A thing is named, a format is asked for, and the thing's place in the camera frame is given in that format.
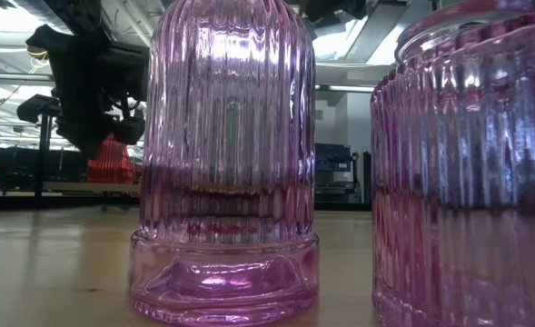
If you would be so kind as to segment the ceiling light strip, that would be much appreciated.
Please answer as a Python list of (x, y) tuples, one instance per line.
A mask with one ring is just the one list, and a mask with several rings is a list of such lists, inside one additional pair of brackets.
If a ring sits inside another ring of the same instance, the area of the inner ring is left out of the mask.
[(319, 84), (319, 90), (322, 92), (337, 92), (337, 93), (361, 93), (370, 94), (374, 87), (368, 85), (337, 85), (337, 84)]

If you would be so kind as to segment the ribbed red glass vase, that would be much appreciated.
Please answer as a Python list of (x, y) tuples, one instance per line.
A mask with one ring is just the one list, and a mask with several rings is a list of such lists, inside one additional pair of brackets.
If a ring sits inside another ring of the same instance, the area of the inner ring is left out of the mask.
[(132, 184), (134, 168), (125, 144), (109, 135), (100, 147), (94, 159), (87, 163), (86, 181), (88, 183)]

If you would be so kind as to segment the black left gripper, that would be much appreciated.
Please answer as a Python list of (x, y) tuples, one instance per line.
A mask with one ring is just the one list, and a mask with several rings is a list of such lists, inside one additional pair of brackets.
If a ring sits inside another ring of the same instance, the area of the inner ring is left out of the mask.
[[(48, 59), (54, 80), (50, 96), (35, 95), (20, 104), (17, 116), (29, 123), (43, 111), (60, 114), (56, 132), (87, 158), (95, 158), (112, 132), (123, 144), (137, 144), (144, 135), (149, 49), (112, 41), (101, 29), (68, 35), (42, 25), (25, 41)], [(104, 121), (112, 109), (122, 112), (114, 128)]]

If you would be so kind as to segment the tall pink ribbed vase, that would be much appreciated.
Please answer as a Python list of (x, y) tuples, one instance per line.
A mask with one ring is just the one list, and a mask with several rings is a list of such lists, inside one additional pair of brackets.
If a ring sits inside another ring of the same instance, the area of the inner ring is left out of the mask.
[(407, 27), (372, 114), (382, 327), (535, 327), (535, 4)]
[(150, 47), (129, 301), (188, 326), (276, 322), (319, 291), (315, 55), (284, 0), (174, 0)]

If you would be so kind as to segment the black workbench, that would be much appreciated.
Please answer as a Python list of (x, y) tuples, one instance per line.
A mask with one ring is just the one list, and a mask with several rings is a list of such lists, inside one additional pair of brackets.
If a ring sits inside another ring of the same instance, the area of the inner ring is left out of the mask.
[[(35, 188), (38, 150), (19, 147), (0, 148), (0, 187)], [(49, 150), (45, 153), (45, 182), (80, 183), (85, 181), (87, 159), (80, 152)]]

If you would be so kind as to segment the black equipment rack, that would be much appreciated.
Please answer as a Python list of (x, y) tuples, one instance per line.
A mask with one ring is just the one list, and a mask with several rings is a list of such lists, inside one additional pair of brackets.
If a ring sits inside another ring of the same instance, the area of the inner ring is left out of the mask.
[(361, 203), (357, 176), (359, 155), (349, 145), (315, 145), (315, 201), (317, 203)]

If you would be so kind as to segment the wooden shelf with black frame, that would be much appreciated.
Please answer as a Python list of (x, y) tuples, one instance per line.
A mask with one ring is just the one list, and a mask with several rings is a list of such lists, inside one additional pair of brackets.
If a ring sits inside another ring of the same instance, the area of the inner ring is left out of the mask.
[(66, 150), (66, 151), (75, 151), (80, 152), (74, 149), (68, 148), (54, 148), (50, 147), (42, 154), (43, 158), (43, 168), (42, 168), (42, 187), (45, 191), (51, 193), (63, 193), (67, 195), (81, 194), (81, 195), (113, 195), (113, 196), (137, 196), (139, 193), (139, 186), (141, 182), (142, 175), (142, 164), (141, 160), (137, 157), (140, 154), (140, 149), (133, 145), (127, 145), (127, 152), (130, 157), (130, 162), (134, 168), (134, 182), (132, 184), (118, 184), (118, 183), (88, 183), (86, 181), (80, 183), (64, 183), (64, 182), (45, 182), (43, 180), (44, 174), (44, 163), (45, 163), (45, 153), (49, 150)]

